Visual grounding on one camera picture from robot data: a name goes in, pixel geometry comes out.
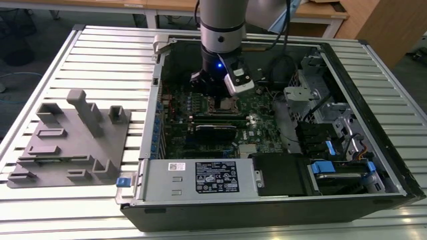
barcode label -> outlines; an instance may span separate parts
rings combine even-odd
[[[130,8],[143,8],[145,5],[141,5],[141,4],[125,4],[126,7],[130,7]]]
[[[186,163],[185,162],[170,162],[167,170],[170,170],[170,171],[186,171]]]

white table leg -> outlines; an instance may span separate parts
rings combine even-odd
[[[150,29],[158,29],[158,11],[157,10],[151,10],[151,9],[146,9],[146,16],[147,16],[147,26]]]
[[[323,38],[326,39],[333,39],[335,37],[335,34],[338,33],[342,23],[343,23],[343,19],[333,19],[330,25],[326,28],[326,31],[323,33]]]

label sticker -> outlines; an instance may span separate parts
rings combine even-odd
[[[186,163],[185,162],[170,162],[167,169],[170,171],[186,171]]]
[[[125,4],[126,7],[131,7],[131,8],[143,8],[145,5],[141,4]]]
[[[197,162],[195,190],[199,194],[238,193],[239,179],[237,162]]]
[[[347,17],[346,16],[341,16],[341,15],[333,15],[331,18],[334,18],[334,19],[346,19]]]

wooden desk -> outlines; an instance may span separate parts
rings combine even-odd
[[[147,0],[147,17],[150,15],[193,17],[197,2],[198,0]],[[349,13],[337,12],[329,3],[319,4],[307,2],[299,6],[291,21],[293,23],[326,25],[327,27],[325,30],[322,30],[323,34],[321,34],[319,37],[334,38],[342,26],[343,20],[346,20],[349,17]],[[147,18],[147,22],[150,28],[158,28],[158,23],[154,19]]]
[[[0,0],[0,6],[6,8],[46,9],[59,11],[101,12],[145,14],[149,28],[157,29],[158,16],[194,16],[198,0]],[[307,2],[297,10],[293,23],[309,23],[326,25],[322,37],[334,38],[343,20],[350,15],[337,12],[330,4]]]

cable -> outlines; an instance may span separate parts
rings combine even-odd
[[[286,17],[283,20],[283,26],[273,44],[270,45],[270,47],[266,48],[266,51],[271,50],[277,46],[285,31],[286,33],[285,33],[285,41],[283,41],[283,51],[286,50],[287,48],[286,45],[289,42],[289,34],[290,34],[290,22],[291,22],[291,0],[286,0]]]
[[[287,44],[289,44],[290,29],[291,29],[291,0],[286,0],[285,23],[283,23],[283,26],[282,26],[282,31],[281,31],[281,33],[278,35],[278,38],[277,38],[277,40],[279,40],[281,34],[285,31],[283,49],[282,49],[282,53],[270,60],[270,63],[269,63],[267,68],[266,68],[266,72],[267,72],[266,76],[267,76],[267,79],[269,79],[270,83],[274,82],[274,70],[277,68],[278,63],[282,60],[290,60],[291,63],[294,64],[294,66],[295,66],[295,71],[298,72],[298,70],[299,70],[299,66],[298,66],[294,58],[290,55],[287,55]],[[269,48],[266,48],[266,51],[269,51],[270,49],[273,49],[275,47],[275,45],[278,43],[277,40],[273,42],[271,46]]]
[[[353,143],[353,139],[361,135],[361,133],[355,132],[351,136],[350,136],[350,139],[346,143],[346,146],[345,146],[345,151],[342,152],[342,157],[341,157],[341,160],[343,161],[346,159],[346,156],[347,156],[347,151],[349,151],[349,148],[350,148],[350,144]]]
[[[14,73],[8,73],[0,76],[0,78],[4,78],[7,76],[15,75],[15,74],[30,74],[30,75],[38,75],[39,77],[43,78],[43,75],[41,73],[37,72],[14,72]],[[4,104],[23,104],[27,103],[27,101],[7,101],[7,100],[0,100],[0,103]]]
[[[27,103],[27,101],[6,101],[6,100],[0,100],[0,103],[4,103],[4,104],[25,104],[25,103]]]
[[[282,133],[281,128],[278,128],[278,131],[279,131],[281,135],[282,135],[287,140],[290,140],[290,141],[293,141],[293,142],[295,142],[295,143],[301,144],[301,142],[299,142],[299,141],[297,141],[297,140],[291,139],[289,136],[286,136],[286,135]]]
[[[359,144],[363,146],[363,150],[361,151],[361,153],[355,156],[355,159],[358,161],[362,160],[362,156],[369,152],[369,147],[367,145],[365,145],[365,143],[362,142],[362,140],[359,141]]]
[[[33,74],[33,75],[38,75],[39,77],[43,77],[43,75],[41,73],[37,73],[37,72],[12,72],[12,73],[2,75],[0,78],[4,78],[7,76],[15,75],[15,74]]]
[[[195,7],[194,7],[194,21],[195,21],[195,27],[197,27],[197,28],[201,27],[201,23],[198,22],[198,9],[199,9],[199,5],[201,5],[201,0],[198,0],[198,3],[195,4]]]
[[[307,112],[306,116],[303,117],[302,121],[305,122],[309,116],[322,107],[323,104],[326,104],[327,100],[333,97],[333,93],[330,92],[325,98],[319,101],[317,106]]]

